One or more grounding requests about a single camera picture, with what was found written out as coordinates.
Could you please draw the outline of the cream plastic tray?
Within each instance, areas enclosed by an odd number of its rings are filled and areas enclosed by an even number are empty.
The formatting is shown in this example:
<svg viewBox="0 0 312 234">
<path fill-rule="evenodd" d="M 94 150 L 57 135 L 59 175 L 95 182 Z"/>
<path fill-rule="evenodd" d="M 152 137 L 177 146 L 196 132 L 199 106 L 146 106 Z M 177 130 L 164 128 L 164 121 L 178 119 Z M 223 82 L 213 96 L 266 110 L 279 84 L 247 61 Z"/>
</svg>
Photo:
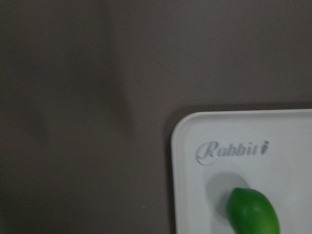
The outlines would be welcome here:
<svg viewBox="0 0 312 234">
<path fill-rule="evenodd" d="M 231 234 L 226 203 L 252 188 L 273 205 L 283 234 L 312 231 L 310 109 L 197 112 L 171 137 L 179 234 Z"/>
</svg>

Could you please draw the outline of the green lemon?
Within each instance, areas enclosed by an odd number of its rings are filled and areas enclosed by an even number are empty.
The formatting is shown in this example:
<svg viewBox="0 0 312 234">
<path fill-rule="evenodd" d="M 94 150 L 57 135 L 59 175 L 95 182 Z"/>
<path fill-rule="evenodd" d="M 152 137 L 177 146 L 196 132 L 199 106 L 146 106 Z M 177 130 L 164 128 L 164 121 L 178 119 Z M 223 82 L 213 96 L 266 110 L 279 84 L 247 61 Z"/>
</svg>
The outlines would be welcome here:
<svg viewBox="0 0 312 234">
<path fill-rule="evenodd" d="M 235 188 L 227 201 L 226 214 L 236 234 L 279 234 L 275 209 L 261 192 Z"/>
</svg>

